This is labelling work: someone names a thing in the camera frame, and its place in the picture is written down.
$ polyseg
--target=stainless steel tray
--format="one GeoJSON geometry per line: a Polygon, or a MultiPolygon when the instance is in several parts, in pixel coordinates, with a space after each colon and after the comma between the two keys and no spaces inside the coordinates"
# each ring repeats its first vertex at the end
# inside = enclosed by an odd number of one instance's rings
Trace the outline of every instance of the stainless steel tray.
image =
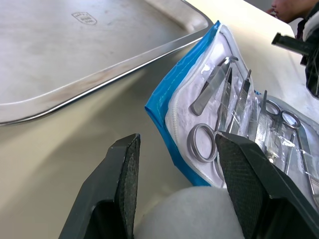
{"type": "Polygon", "coordinates": [[[0,2],[2,125],[51,113],[212,25],[182,0],[0,2]]]}

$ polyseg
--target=surgical scissors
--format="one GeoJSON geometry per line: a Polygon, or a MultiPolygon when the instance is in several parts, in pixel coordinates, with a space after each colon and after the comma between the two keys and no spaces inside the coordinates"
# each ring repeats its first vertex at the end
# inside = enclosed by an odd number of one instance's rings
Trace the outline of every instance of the surgical scissors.
{"type": "MultiPolygon", "coordinates": [[[[269,116],[271,116],[274,120],[274,128],[275,128],[275,130],[277,129],[277,135],[281,135],[281,133],[282,133],[281,130],[282,130],[283,125],[287,126],[288,128],[290,128],[296,132],[298,144],[299,144],[299,148],[300,148],[300,155],[302,158],[305,176],[307,178],[309,190],[310,190],[310,193],[312,195],[312,198],[313,198],[313,201],[314,201],[316,207],[319,209],[319,179],[317,179],[314,176],[315,169],[313,167],[313,162],[312,162],[313,158],[311,157],[311,151],[310,151],[305,128],[301,124],[300,120],[298,119],[298,117],[295,114],[293,114],[289,111],[280,110],[279,106],[270,100],[267,100],[266,102],[268,104],[270,104],[273,107],[273,109],[275,110],[275,112],[273,113],[273,112],[270,112],[266,109],[267,114],[269,116]],[[288,116],[292,117],[292,119],[295,122],[294,123],[288,122],[285,119],[284,115],[288,115],[288,116]]],[[[291,140],[294,141],[294,132],[291,136],[291,140]]],[[[290,157],[291,157],[291,152],[288,152],[287,158],[285,160],[284,171],[286,171],[288,168],[287,164],[290,163],[290,157]]]]}

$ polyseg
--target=beige table surface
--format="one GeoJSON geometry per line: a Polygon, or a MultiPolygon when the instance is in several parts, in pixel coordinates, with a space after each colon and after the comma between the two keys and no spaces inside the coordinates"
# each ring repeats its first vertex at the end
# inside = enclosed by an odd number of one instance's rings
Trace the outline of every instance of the beige table surface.
{"type": "MultiPolygon", "coordinates": [[[[255,89],[268,90],[319,122],[319,101],[305,88],[301,57],[272,46],[291,28],[241,0],[190,0],[233,32],[255,89]]],[[[0,127],[0,238],[55,239],[83,181],[117,139],[142,136],[136,223],[171,193],[190,186],[174,167],[144,111],[151,93],[190,48],[160,59],[46,118],[0,127]]]]}

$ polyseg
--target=engraved mark on tray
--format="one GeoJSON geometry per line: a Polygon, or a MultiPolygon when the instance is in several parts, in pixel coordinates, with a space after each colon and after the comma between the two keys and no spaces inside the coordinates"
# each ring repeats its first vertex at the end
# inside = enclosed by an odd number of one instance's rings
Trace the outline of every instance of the engraved mark on tray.
{"type": "Polygon", "coordinates": [[[80,23],[87,24],[87,25],[95,25],[98,22],[94,17],[92,17],[87,12],[75,12],[75,13],[72,13],[72,16],[78,19],[80,23]]]}

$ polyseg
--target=metal tray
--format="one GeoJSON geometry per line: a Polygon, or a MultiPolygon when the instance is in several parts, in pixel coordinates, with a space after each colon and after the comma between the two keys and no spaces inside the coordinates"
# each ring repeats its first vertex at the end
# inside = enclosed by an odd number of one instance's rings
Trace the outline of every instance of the metal tray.
{"type": "Polygon", "coordinates": [[[212,25],[182,0],[0,2],[0,125],[66,106],[212,25]]]}

